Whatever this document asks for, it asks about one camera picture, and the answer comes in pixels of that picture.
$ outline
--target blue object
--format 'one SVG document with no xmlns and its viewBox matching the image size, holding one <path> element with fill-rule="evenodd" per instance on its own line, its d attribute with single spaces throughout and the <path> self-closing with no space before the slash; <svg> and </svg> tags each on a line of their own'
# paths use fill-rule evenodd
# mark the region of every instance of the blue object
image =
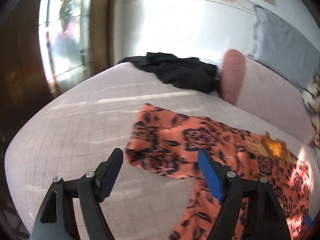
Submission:
<svg viewBox="0 0 320 240">
<path fill-rule="evenodd" d="M 311 217 L 310 217 L 309 215 L 307 215 L 307 216 L 305 217 L 305 221 L 306 221 L 307 227 L 311 226 L 311 224 L 312 224 L 312 219 L 311 219 Z"/>
<path fill-rule="evenodd" d="M 210 165 L 202 150 L 198 151 L 198 164 L 212 196 L 214 196 L 221 202 L 224 197 L 222 192 L 221 180 L 219 179 L 213 167 Z"/>
</svg>

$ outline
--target silver screw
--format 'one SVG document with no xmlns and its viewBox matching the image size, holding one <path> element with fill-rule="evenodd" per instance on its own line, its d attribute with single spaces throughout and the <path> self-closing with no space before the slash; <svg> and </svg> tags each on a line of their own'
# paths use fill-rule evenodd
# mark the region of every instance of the silver screw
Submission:
<svg viewBox="0 0 320 240">
<path fill-rule="evenodd" d="M 265 177 L 261 177 L 261 178 L 260 178 L 260 181 L 261 181 L 262 183 L 267 183 L 267 182 L 268 182 L 268 180 L 267 180 Z"/>
<path fill-rule="evenodd" d="M 93 171 L 88 171 L 88 172 L 85 174 L 85 176 L 86 176 L 87 178 L 92 178 L 92 177 L 94 176 L 94 172 L 93 172 Z"/>
<path fill-rule="evenodd" d="M 229 178 L 234 178 L 234 177 L 236 176 L 236 174 L 235 174 L 233 171 L 228 171 L 228 172 L 227 172 L 227 176 L 228 176 Z"/>
<path fill-rule="evenodd" d="M 55 176 L 55 177 L 53 178 L 53 182 L 54 182 L 54 183 L 58 183 L 60 180 L 61 180 L 61 177 L 59 177 L 59 176 Z"/>
</svg>

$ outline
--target black cloth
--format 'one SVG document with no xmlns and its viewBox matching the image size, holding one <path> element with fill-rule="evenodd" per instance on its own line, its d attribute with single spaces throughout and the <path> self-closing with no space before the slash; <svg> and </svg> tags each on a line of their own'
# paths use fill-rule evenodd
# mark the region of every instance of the black cloth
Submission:
<svg viewBox="0 0 320 240">
<path fill-rule="evenodd" d="M 155 73 L 164 84 L 177 88 L 210 93 L 218 88 L 217 66 L 198 58 L 178 58 L 173 54 L 148 52 L 143 57 L 126 57 L 118 62 L 131 62 L 136 68 Z"/>
</svg>

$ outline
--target orange floral garment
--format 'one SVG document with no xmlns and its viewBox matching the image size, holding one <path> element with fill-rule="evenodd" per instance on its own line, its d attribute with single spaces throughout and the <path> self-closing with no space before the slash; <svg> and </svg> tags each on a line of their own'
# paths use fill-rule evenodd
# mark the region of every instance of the orange floral garment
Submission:
<svg viewBox="0 0 320 240">
<path fill-rule="evenodd" d="M 291 238 L 302 236 L 307 228 L 305 217 L 309 206 L 308 167 L 290 152 L 293 163 L 254 154 L 245 138 L 260 139 L 261 136 L 208 117 L 187 116 L 143 105 L 128 142 L 128 162 L 161 176 L 196 180 L 170 240 L 205 240 L 217 218 L 220 205 L 208 189 L 197 163 L 201 148 L 206 148 L 215 161 L 242 178 L 266 177 L 283 208 Z M 246 208 L 247 199 L 243 199 L 233 239 L 241 237 Z"/>
</svg>

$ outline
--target gray cloth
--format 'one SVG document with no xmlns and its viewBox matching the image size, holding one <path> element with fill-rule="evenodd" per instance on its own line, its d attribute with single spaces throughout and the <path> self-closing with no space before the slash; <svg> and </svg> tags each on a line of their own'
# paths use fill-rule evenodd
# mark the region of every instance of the gray cloth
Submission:
<svg viewBox="0 0 320 240">
<path fill-rule="evenodd" d="M 273 70 L 300 91 L 319 71 L 320 54 L 299 31 L 277 15 L 255 6 L 255 45 L 250 57 Z"/>
</svg>

